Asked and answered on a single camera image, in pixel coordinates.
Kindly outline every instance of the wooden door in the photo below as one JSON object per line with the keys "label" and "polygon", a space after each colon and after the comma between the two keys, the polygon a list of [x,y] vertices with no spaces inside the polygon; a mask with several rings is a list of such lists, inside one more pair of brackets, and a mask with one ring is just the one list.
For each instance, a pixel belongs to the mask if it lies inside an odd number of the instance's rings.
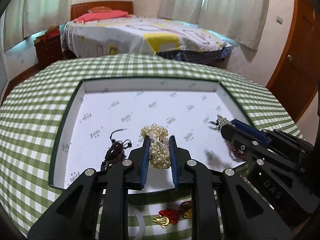
{"label": "wooden door", "polygon": [[320,17],[308,0],[295,0],[292,25],[267,88],[297,122],[317,91],[320,78]]}

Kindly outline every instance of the white curtain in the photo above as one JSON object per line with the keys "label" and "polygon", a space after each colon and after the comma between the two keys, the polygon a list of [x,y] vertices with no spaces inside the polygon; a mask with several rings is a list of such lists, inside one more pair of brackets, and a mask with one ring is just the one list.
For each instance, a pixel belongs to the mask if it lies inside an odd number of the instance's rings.
{"label": "white curtain", "polygon": [[203,0],[162,0],[159,18],[197,24]]}
{"label": "white curtain", "polygon": [[257,50],[269,0],[205,0],[198,25]]}
{"label": "white curtain", "polygon": [[70,19],[70,0],[12,0],[4,16],[4,51]]}
{"label": "white curtain", "polygon": [[23,41],[23,12],[26,0],[11,0],[5,10],[3,48],[7,51]]}

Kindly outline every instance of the light switch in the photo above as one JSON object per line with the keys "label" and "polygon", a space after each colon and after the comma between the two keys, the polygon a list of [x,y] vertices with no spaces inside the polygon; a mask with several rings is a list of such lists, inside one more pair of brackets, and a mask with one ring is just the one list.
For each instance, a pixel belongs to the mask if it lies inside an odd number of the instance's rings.
{"label": "light switch", "polygon": [[280,18],[280,17],[277,17],[277,23],[282,24],[282,22],[283,22],[283,19],[282,19],[282,18]]}

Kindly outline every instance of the pearl bracelet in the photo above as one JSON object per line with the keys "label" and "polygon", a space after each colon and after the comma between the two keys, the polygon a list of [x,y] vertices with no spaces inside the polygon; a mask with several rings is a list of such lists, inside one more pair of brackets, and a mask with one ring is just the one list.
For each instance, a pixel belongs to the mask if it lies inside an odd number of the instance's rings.
{"label": "pearl bracelet", "polygon": [[156,169],[170,168],[170,153],[168,130],[156,123],[151,126],[146,125],[141,129],[141,136],[150,138],[150,164]]}

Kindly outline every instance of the wooden floor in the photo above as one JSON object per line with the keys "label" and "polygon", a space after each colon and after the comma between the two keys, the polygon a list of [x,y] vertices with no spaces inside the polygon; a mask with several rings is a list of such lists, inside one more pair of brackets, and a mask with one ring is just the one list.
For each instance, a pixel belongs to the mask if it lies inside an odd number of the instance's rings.
{"label": "wooden floor", "polygon": [[[76,58],[76,55],[73,54],[70,50],[67,50],[67,51],[63,52],[63,59],[73,59],[73,58]],[[3,96],[3,99],[2,99],[2,102],[1,102],[0,106],[2,105],[4,100],[7,98],[7,96],[10,94],[10,92],[12,91],[12,89],[15,86],[19,85],[23,81],[25,81],[28,78],[30,78],[30,77],[34,76],[35,74],[39,73],[43,69],[45,69],[45,66],[41,66],[38,63],[38,64],[35,64],[34,66],[28,68],[27,70],[25,70],[24,72],[22,72],[21,74],[16,76],[14,79],[12,79],[9,82],[8,87],[4,92],[4,96]]]}

